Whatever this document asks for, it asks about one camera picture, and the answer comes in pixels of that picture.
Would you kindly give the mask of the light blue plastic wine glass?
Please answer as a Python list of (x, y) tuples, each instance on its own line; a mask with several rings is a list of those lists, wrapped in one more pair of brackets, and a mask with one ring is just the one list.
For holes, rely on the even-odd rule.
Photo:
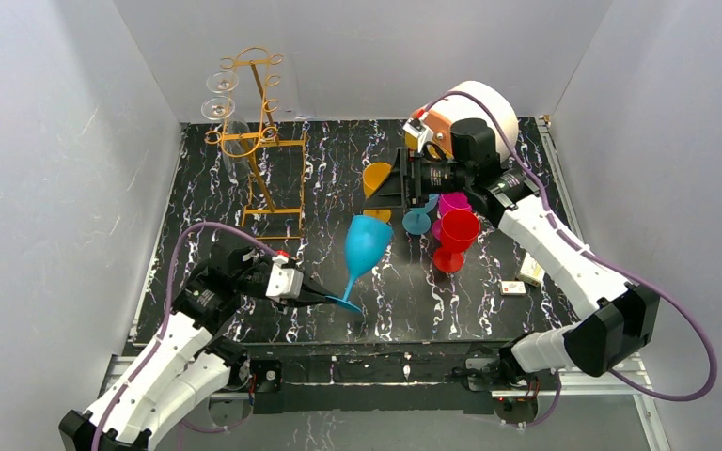
[(430, 213), (439, 200), (438, 194), (430, 194), (428, 202), (420, 208), (408, 210), (402, 217), (402, 227), (410, 235), (423, 235), (432, 226)]

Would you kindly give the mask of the magenta plastic wine glass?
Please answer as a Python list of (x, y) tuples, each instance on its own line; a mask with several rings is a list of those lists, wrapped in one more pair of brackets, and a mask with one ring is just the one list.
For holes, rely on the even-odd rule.
[(436, 220), (432, 224), (432, 234), (437, 240), (441, 236), (441, 222), (444, 215), (453, 210), (472, 210), (466, 195), (463, 192), (440, 194), (437, 203)]

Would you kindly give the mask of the red plastic wine glass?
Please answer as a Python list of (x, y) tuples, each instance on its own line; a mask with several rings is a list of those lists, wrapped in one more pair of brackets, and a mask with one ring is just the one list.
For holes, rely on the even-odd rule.
[(464, 253), (476, 241), (480, 230), (480, 220), (471, 210), (450, 210), (444, 214), (440, 219), (440, 245), (432, 257), (436, 269), (458, 272), (464, 264)]

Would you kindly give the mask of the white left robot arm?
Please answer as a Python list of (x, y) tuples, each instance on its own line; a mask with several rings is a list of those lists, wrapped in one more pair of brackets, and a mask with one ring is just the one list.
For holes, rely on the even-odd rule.
[(58, 430), (67, 450), (153, 450), (209, 395), (248, 380), (248, 353), (224, 332), (244, 297), (283, 307), (337, 303), (291, 257), (215, 245), (174, 298), (167, 324), (108, 391)]

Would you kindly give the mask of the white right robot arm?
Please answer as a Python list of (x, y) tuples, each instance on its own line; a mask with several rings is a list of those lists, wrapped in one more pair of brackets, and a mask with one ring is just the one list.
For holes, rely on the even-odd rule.
[(599, 377), (648, 345), (661, 296), (633, 275), (606, 266), (548, 207), (545, 189), (522, 161), (505, 170), (494, 154), (516, 154), (497, 122), (465, 118), (448, 132), (452, 156), (431, 156), (433, 141), (399, 148), (393, 168), (365, 203), (368, 209), (414, 208), (431, 194), (462, 192), (472, 209), (516, 241), (571, 301), (578, 321), (523, 334), (499, 351), (510, 381), (576, 367)]

